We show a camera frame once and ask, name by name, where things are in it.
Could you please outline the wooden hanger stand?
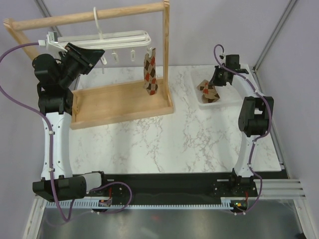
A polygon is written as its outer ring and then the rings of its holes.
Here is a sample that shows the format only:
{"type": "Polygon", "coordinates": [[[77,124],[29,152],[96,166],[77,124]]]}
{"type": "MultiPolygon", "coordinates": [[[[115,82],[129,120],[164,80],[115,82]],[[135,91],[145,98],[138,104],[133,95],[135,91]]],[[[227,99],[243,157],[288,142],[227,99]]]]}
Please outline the wooden hanger stand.
{"type": "Polygon", "coordinates": [[[143,5],[83,12],[32,20],[4,19],[3,24],[19,43],[28,43],[24,30],[89,22],[161,11],[163,14],[163,77],[159,78],[159,90],[149,96],[142,89],[143,81],[132,81],[103,87],[74,91],[71,128],[81,129],[110,123],[130,121],[173,113],[173,103],[168,86],[169,59],[169,1],[143,5]]]}

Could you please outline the aluminium frame post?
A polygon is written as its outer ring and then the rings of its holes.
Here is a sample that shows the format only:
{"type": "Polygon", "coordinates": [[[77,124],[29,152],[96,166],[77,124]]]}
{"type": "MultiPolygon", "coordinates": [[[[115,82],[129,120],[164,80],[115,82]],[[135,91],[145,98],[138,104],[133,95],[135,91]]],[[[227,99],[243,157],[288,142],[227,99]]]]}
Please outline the aluminium frame post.
{"type": "MultiPolygon", "coordinates": [[[[49,18],[49,17],[53,17],[53,15],[51,14],[46,2],[44,0],[35,0],[34,1],[38,10],[40,11],[41,15],[44,18],[49,18]]],[[[48,27],[48,32],[49,31],[56,31],[57,32],[57,37],[58,37],[58,42],[59,44],[65,48],[67,43],[72,43],[74,45],[76,45],[76,37],[75,36],[63,36],[62,32],[60,31],[58,26],[49,26],[48,27]]],[[[66,52],[62,53],[59,52],[57,53],[51,53],[49,51],[47,51],[48,53],[50,53],[52,55],[52,57],[54,58],[54,62],[56,62],[58,65],[62,64],[62,60],[66,54],[66,52]]]]}
{"type": "Polygon", "coordinates": [[[282,12],[279,20],[277,21],[275,28],[272,30],[270,37],[268,38],[263,50],[261,51],[256,63],[252,67],[254,73],[256,73],[259,68],[261,67],[264,59],[266,58],[267,54],[269,53],[270,49],[272,48],[273,44],[279,37],[281,31],[283,30],[286,22],[288,21],[290,15],[292,14],[293,10],[298,4],[298,0],[289,0],[288,4],[286,5],[284,11],[282,12]]]}

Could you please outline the white plastic clip hanger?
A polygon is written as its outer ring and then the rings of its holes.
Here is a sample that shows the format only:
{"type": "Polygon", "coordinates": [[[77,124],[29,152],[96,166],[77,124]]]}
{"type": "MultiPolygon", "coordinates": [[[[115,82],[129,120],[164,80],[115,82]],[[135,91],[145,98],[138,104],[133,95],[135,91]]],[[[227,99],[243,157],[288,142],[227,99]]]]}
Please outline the white plastic clip hanger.
{"type": "Polygon", "coordinates": [[[115,62],[119,62],[117,54],[118,49],[129,48],[130,58],[134,62],[136,58],[135,48],[145,47],[149,55],[152,54],[153,48],[150,47],[151,37],[144,30],[125,31],[115,33],[103,33],[98,22],[98,14],[96,8],[93,8],[94,21],[97,28],[95,35],[66,36],[57,38],[59,45],[72,43],[78,47],[85,49],[103,49],[111,50],[112,57],[115,62]]]}

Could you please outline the argyle sock beige orange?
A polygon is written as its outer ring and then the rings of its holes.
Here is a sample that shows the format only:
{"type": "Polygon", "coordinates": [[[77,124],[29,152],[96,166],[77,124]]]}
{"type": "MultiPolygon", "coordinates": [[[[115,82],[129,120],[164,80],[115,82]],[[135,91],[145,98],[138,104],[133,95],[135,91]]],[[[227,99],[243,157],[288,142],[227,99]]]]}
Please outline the argyle sock beige orange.
{"type": "Polygon", "coordinates": [[[156,49],[147,53],[144,58],[144,89],[152,96],[158,91],[158,81],[156,75],[156,49]]]}

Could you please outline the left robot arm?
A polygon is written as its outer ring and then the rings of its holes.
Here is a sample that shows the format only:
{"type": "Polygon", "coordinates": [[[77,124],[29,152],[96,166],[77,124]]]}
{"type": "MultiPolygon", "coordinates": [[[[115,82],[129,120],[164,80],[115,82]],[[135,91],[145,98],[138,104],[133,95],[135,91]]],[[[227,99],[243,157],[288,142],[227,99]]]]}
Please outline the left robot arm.
{"type": "Polygon", "coordinates": [[[45,153],[40,181],[33,192],[54,202],[82,199],[92,190],[98,196],[109,191],[100,172],[75,176],[69,160],[69,130],[73,114],[73,93],[69,89],[80,75],[87,75],[105,53],[102,49],[85,49],[67,43],[60,59],[40,54],[33,59],[38,107],[43,116],[45,153]]]}

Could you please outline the aluminium frame post right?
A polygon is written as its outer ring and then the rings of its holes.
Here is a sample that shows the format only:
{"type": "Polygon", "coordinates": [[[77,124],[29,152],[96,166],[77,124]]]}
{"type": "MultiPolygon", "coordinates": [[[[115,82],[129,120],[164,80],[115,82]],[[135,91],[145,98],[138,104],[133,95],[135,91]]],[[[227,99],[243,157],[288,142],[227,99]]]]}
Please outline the aluminium frame post right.
{"type": "Polygon", "coordinates": [[[277,21],[275,28],[272,30],[270,37],[268,38],[263,50],[261,51],[256,63],[252,67],[254,73],[256,73],[259,68],[261,67],[264,59],[266,58],[267,54],[269,53],[270,49],[272,48],[273,44],[279,37],[281,31],[283,30],[286,22],[288,21],[290,15],[292,14],[293,10],[298,4],[298,0],[289,0],[288,4],[286,5],[284,11],[282,12],[279,20],[277,21]]]}

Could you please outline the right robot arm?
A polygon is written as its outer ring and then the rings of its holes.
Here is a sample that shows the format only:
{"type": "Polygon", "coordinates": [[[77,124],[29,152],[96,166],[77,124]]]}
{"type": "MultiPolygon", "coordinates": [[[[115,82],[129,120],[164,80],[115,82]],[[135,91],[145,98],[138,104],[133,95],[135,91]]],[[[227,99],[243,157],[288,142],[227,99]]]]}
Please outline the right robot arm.
{"type": "Polygon", "coordinates": [[[266,137],[272,125],[274,99],[261,93],[249,79],[249,73],[242,69],[239,55],[219,56],[224,63],[217,61],[211,86],[231,85],[242,98],[238,118],[238,128],[242,133],[240,152],[228,182],[222,182],[222,190],[233,196],[254,193],[254,161],[260,139],[266,137]]]}

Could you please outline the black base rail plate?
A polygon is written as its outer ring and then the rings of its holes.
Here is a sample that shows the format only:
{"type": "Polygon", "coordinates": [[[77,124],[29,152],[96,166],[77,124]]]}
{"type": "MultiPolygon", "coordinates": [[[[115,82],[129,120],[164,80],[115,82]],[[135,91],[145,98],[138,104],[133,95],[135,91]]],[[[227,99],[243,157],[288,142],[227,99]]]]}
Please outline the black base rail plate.
{"type": "Polygon", "coordinates": [[[160,173],[160,174],[103,174],[102,184],[105,189],[90,192],[90,196],[110,196],[121,202],[138,202],[142,199],[161,199],[181,202],[186,199],[200,199],[208,202],[209,198],[222,197],[252,198],[254,193],[233,195],[222,190],[222,182],[228,182],[231,173],[160,173]]]}

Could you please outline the aluminium frame post left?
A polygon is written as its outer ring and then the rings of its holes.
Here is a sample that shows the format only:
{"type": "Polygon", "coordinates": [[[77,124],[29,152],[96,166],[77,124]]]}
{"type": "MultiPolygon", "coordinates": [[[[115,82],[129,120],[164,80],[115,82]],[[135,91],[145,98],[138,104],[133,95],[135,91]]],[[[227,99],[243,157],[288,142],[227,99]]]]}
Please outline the aluminium frame post left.
{"type": "MultiPolygon", "coordinates": [[[[34,1],[38,10],[40,11],[41,15],[44,18],[49,18],[49,17],[53,17],[53,15],[51,14],[46,2],[44,0],[35,0],[34,1]]],[[[62,32],[60,31],[58,26],[49,26],[48,27],[48,32],[49,31],[56,31],[57,32],[57,37],[58,37],[58,42],[59,44],[65,48],[67,43],[72,43],[74,45],[76,45],[76,37],[75,36],[63,36],[62,32]]],[[[62,60],[66,54],[66,52],[62,53],[59,52],[57,53],[51,53],[49,51],[47,51],[48,53],[50,53],[52,55],[52,57],[54,58],[54,62],[56,62],[58,65],[62,64],[62,60]]]]}

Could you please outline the white perforated plastic basket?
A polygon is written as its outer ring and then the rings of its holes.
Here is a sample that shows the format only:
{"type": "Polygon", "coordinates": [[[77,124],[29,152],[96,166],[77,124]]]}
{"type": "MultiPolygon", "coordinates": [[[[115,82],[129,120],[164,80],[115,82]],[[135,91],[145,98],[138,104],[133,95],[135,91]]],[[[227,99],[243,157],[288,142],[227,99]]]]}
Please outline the white perforated plastic basket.
{"type": "Polygon", "coordinates": [[[194,66],[190,71],[190,82],[193,97],[201,110],[208,110],[213,108],[228,107],[228,106],[242,106],[245,97],[256,97],[255,92],[258,86],[252,76],[252,73],[247,64],[242,64],[241,68],[247,70],[248,74],[243,76],[248,81],[235,75],[233,78],[233,84],[226,83],[226,86],[216,86],[216,91],[220,96],[220,99],[213,103],[204,103],[202,96],[203,92],[200,91],[197,86],[202,83],[203,80],[211,80],[215,72],[214,65],[194,66]]]}

